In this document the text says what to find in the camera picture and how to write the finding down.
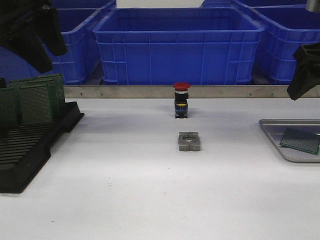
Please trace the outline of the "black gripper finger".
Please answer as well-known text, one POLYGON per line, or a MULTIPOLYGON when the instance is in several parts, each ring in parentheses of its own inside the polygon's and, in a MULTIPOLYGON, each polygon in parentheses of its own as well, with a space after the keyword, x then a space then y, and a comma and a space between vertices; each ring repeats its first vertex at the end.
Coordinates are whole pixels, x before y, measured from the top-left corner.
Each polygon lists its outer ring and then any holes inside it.
POLYGON ((47 73, 53 69, 51 59, 31 27, 2 32, 0 46, 22 58, 39 73, 47 73))
POLYGON ((303 44, 293 57, 296 66, 287 93, 295 101, 320 84, 320 45, 303 44))
POLYGON ((37 33, 54 56, 61 56, 67 52, 56 8, 48 5, 42 7, 37 15, 37 33))

